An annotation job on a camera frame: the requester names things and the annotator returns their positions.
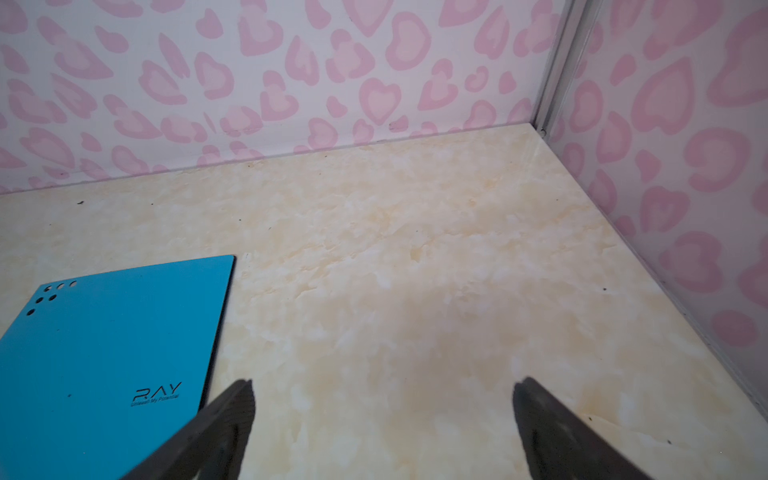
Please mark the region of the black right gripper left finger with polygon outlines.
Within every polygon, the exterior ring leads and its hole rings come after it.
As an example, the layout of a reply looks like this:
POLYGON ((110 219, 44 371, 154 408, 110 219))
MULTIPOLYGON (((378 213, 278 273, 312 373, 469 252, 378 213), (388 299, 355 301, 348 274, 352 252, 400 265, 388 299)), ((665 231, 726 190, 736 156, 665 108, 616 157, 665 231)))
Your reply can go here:
POLYGON ((237 479, 256 416, 250 380, 237 380, 126 479, 237 479))

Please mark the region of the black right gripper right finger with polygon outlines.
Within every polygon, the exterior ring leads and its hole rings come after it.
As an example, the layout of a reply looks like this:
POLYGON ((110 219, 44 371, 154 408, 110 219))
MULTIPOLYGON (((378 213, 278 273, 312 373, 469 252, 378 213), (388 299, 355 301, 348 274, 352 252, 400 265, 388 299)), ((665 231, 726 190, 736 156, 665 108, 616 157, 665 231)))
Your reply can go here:
POLYGON ((532 478, 649 477, 534 378, 514 385, 512 406, 532 478))

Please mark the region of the teal folder with black inside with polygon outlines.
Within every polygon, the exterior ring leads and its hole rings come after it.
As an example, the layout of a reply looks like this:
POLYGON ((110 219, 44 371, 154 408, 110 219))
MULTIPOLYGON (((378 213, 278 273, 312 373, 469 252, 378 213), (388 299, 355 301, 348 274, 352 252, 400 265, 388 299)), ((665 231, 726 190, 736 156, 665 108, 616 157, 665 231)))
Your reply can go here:
POLYGON ((231 255, 40 285, 1 339, 1 475, 118 479, 205 404, 231 255))

